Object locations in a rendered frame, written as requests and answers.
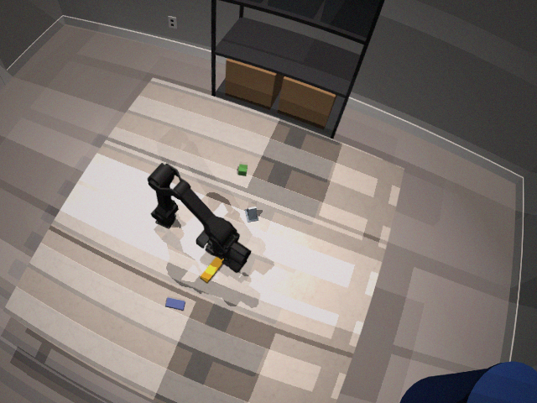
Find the blue flat bar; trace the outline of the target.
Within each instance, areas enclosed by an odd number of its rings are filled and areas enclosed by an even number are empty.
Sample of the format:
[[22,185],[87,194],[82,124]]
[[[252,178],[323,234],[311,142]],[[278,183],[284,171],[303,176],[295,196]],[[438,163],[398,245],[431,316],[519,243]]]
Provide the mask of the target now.
[[183,311],[185,307],[185,301],[167,298],[166,307],[175,308]]

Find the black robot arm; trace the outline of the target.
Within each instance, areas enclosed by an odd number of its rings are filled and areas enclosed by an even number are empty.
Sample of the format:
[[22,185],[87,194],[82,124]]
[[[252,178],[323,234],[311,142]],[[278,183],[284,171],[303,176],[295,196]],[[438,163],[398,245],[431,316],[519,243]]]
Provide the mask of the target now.
[[[180,182],[173,189],[170,184],[177,176]],[[154,173],[147,177],[148,184],[156,191],[158,206],[151,212],[156,223],[170,229],[175,222],[175,213],[179,210],[178,205],[171,196],[181,200],[203,225],[204,232],[212,242],[215,250],[227,254],[231,259],[243,265],[251,254],[251,250],[245,248],[238,239],[240,235],[228,221],[217,217],[205,203],[193,192],[190,184],[181,179],[178,170],[169,164],[161,164]]]

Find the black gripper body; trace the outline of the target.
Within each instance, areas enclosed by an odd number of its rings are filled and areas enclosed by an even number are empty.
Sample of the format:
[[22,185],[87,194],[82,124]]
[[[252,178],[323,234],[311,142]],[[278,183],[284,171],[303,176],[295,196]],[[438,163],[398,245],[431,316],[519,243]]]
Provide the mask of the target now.
[[[206,244],[207,243],[207,244]],[[236,273],[238,273],[242,268],[243,266],[245,265],[245,263],[247,261],[244,262],[243,265],[240,265],[238,262],[236,262],[235,260],[231,259],[229,256],[227,256],[227,254],[224,254],[223,252],[220,252],[220,251],[217,251],[213,248],[212,246],[212,242],[210,241],[209,237],[206,235],[206,233],[204,232],[204,230],[201,232],[201,234],[199,235],[199,237],[196,239],[196,244],[198,246],[200,246],[201,248],[205,248],[206,246],[206,249],[208,249],[212,254],[214,254],[217,258],[219,259],[225,259],[228,263],[229,263],[229,268],[232,269],[233,271],[235,271]]]

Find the yellow bar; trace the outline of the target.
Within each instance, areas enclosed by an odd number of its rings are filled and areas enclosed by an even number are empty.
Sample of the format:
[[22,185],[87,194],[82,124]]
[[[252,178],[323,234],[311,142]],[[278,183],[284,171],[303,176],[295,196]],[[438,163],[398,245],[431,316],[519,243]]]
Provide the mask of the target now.
[[212,276],[215,275],[216,272],[218,271],[218,269],[222,266],[222,261],[223,260],[224,259],[219,259],[219,258],[215,257],[215,259],[212,260],[211,264],[203,272],[203,274],[201,275],[200,278],[208,284],[208,282],[212,278]]

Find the small green block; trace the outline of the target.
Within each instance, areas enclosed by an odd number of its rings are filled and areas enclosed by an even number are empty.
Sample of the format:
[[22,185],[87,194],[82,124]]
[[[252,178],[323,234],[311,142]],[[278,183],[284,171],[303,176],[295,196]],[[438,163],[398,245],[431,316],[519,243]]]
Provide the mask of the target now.
[[238,167],[238,174],[239,175],[245,175],[247,174],[248,165],[239,164]]

